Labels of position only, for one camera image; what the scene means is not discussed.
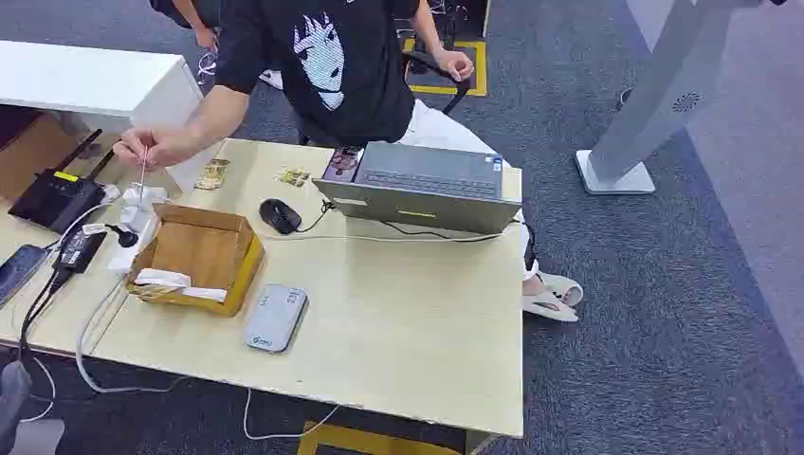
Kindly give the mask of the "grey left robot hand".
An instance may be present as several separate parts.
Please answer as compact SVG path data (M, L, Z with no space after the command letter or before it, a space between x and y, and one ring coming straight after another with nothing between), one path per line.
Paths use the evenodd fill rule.
M31 378L24 364L15 360L1 375L1 453L53 455L64 436L61 419L24 422L21 409L31 388Z

